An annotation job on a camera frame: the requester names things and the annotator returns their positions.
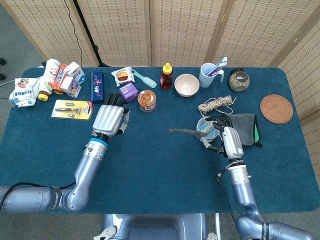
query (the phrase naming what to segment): white bowl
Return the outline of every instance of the white bowl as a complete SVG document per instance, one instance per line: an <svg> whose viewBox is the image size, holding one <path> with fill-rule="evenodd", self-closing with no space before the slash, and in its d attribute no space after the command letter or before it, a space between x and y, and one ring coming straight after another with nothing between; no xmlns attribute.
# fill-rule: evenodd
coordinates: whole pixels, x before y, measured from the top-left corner
<svg viewBox="0 0 320 240"><path fill-rule="evenodd" d="M199 90L198 79L191 74L182 74L174 81L176 92L182 97L191 97Z"/></svg>

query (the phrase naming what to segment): robot finger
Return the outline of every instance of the robot finger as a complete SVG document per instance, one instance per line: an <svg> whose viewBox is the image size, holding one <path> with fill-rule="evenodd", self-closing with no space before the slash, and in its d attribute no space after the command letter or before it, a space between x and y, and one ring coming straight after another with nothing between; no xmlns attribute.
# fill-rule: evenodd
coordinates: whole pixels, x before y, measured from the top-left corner
<svg viewBox="0 0 320 240"><path fill-rule="evenodd" d="M112 105L112 106L116 105L117 100L118 100L120 95L121 95L120 93L117 93L116 95L114 95L112 100L111 100L111 102L110 102L110 105Z"/></svg>
<svg viewBox="0 0 320 240"><path fill-rule="evenodd" d="M108 95L108 97L106 98L106 100L104 101L104 105L108 105L110 103L111 98L113 97L113 93L110 93Z"/></svg>
<svg viewBox="0 0 320 240"><path fill-rule="evenodd" d="M127 104L127 103L128 103L127 100L122 99L122 100L120 100L116 105L117 105L118 107L122 107L124 104Z"/></svg>

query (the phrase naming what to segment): brown coaster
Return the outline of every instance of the brown coaster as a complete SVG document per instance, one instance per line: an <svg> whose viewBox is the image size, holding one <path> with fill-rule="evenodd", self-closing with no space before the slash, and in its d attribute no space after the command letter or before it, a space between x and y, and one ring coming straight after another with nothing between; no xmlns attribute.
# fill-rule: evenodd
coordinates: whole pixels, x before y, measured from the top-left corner
<svg viewBox="0 0 320 240"><path fill-rule="evenodd" d="M276 94L265 96L260 102L260 110L266 119L275 124L286 124L294 115L291 103Z"/></svg>

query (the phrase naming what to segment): yellow cap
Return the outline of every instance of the yellow cap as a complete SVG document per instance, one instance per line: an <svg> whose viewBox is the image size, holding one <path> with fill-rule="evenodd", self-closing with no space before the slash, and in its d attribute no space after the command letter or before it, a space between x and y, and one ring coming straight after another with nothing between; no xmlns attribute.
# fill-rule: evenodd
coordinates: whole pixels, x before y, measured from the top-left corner
<svg viewBox="0 0 320 240"><path fill-rule="evenodd" d="M40 99L41 101L48 101L49 96L41 93L38 95L38 99Z"/></svg>
<svg viewBox="0 0 320 240"><path fill-rule="evenodd" d="M162 71L164 74L170 74L172 73L172 66L170 65L170 63L166 63L163 68L162 68Z"/></svg>

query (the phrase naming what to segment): red sauce bottle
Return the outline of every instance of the red sauce bottle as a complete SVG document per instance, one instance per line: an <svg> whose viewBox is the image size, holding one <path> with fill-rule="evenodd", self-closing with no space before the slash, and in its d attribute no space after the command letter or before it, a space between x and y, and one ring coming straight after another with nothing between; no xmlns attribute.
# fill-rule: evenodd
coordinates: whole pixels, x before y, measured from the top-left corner
<svg viewBox="0 0 320 240"><path fill-rule="evenodd" d="M173 74L174 72L172 71L172 66L167 62L162 68L162 74L160 78L160 85L163 90L168 90L171 88Z"/></svg>

